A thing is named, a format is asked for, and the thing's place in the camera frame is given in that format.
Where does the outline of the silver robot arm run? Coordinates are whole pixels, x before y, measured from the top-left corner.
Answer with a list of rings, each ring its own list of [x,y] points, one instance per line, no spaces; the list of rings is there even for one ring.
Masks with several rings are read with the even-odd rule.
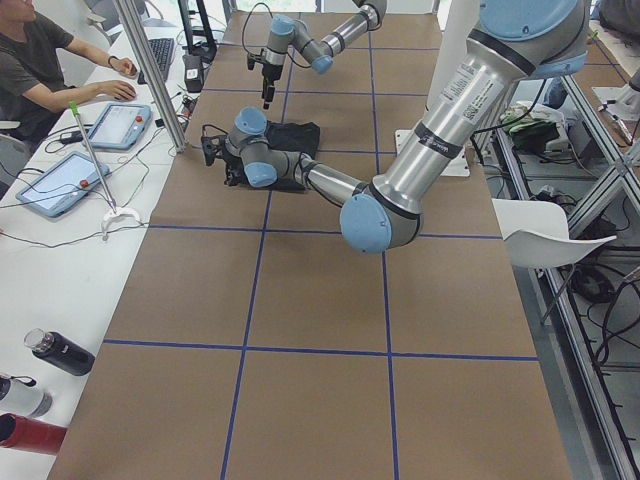
[[[421,231],[422,198],[465,142],[481,129],[514,83],[574,73],[586,58],[590,7],[585,1],[483,1],[466,54],[383,174],[364,183],[303,152],[276,150],[262,109],[246,107],[219,140],[205,141],[207,164],[226,162],[235,180],[254,188],[287,180],[340,207],[346,242],[364,253],[410,243]]]
[[[315,39],[307,25],[284,14],[272,17],[266,46],[258,54],[247,53],[247,67],[262,65],[262,107],[268,110],[281,79],[285,58],[292,47],[318,74],[326,73],[334,58],[367,32],[381,27],[387,11],[386,1],[354,1],[358,11],[322,39]]]

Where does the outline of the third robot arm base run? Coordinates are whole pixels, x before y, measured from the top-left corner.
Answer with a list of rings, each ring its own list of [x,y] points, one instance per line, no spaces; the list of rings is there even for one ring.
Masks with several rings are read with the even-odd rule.
[[[624,121],[639,119],[639,70],[622,87],[593,87],[605,111]]]

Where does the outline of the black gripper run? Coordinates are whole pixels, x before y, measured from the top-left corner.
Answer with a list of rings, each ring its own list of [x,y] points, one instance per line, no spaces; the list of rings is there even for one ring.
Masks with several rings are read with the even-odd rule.
[[[201,135],[201,146],[206,166],[212,166],[216,160],[225,163],[225,180],[227,186],[246,184],[244,165],[240,157],[232,154],[227,148],[227,133]]]
[[[259,54],[249,52],[247,54],[248,69],[253,70],[256,64],[262,66],[262,108],[268,110],[273,102],[275,82],[282,75],[282,54],[271,49],[261,49]]]

